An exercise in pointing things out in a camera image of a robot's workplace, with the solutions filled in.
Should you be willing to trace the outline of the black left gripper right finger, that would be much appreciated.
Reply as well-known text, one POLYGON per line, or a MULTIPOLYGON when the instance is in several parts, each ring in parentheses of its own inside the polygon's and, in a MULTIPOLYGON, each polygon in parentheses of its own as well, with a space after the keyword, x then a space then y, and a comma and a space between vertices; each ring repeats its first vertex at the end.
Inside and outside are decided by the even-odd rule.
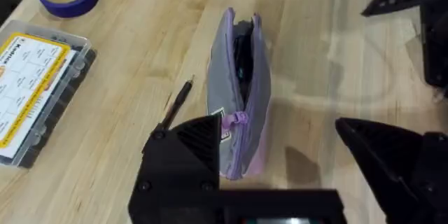
POLYGON ((338 118, 348 147, 392 224, 447 224, 447 135, 338 118))

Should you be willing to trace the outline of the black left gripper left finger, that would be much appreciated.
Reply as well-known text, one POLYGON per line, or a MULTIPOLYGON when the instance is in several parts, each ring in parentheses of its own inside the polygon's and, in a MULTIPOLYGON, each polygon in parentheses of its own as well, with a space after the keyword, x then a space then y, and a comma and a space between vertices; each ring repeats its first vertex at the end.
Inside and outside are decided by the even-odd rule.
POLYGON ((202 193, 219 189, 221 119, 208 115, 171 129, 155 129, 147 140, 132 195, 133 223, 217 223, 202 193))

